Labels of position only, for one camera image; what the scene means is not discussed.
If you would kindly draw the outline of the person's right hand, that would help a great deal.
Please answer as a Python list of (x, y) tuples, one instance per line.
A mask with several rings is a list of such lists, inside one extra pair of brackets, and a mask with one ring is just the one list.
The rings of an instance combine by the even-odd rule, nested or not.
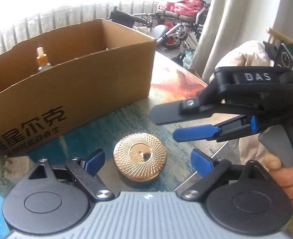
[(266, 152), (264, 156), (264, 165), (269, 174), (281, 186), (293, 204), (293, 167), (284, 168), (280, 158)]

